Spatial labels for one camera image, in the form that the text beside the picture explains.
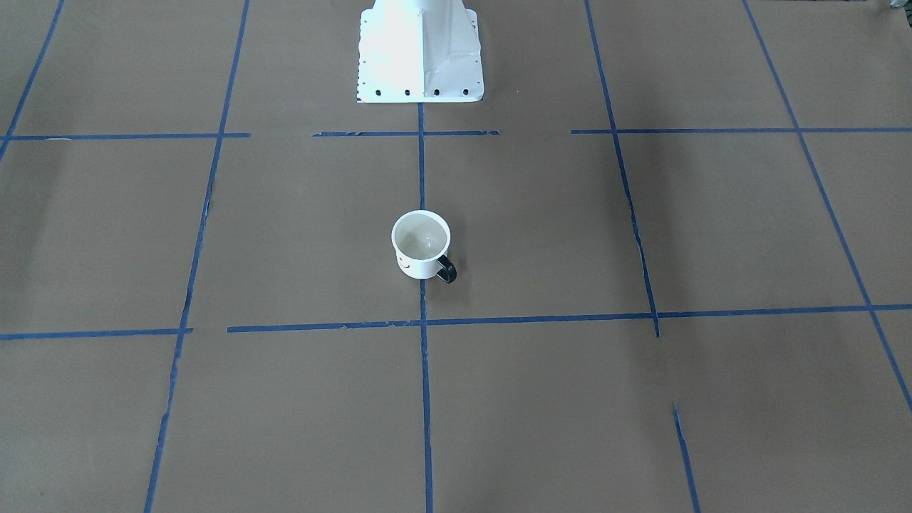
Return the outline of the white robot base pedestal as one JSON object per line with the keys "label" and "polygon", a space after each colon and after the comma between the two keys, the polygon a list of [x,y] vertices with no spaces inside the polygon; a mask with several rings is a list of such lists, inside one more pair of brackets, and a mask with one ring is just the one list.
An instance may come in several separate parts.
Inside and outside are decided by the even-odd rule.
{"label": "white robot base pedestal", "polygon": [[375,1],[359,19],[356,100],[479,102],[479,19],[462,1]]}

